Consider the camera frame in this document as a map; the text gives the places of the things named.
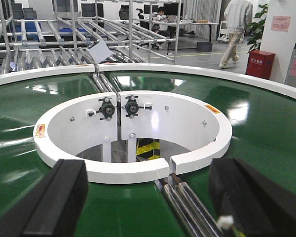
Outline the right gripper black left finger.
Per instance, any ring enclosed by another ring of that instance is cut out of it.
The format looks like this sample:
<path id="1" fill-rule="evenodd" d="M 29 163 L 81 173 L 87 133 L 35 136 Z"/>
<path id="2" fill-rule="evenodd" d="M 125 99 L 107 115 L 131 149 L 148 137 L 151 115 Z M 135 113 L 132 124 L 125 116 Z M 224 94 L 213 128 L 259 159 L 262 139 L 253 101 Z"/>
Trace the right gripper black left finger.
<path id="1" fill-rule="evenodd" d="M 0 237 L 72 237 L 88 192 L 83 160 L 60 159 L 0 217 Z"/>

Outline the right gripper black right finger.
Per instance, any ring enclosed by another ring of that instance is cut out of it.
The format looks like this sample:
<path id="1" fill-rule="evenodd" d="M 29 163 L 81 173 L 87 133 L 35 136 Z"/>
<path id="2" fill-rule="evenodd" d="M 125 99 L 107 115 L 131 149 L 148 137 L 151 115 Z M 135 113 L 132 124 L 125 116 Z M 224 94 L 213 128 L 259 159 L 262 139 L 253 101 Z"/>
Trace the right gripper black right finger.
<path id="1" fill-rule="evenodd" d="M 216 214 L 231 215 L 247 237 L 296 237 L 296 195 L 240 159 L 212 160 L 209 194 Z"/>

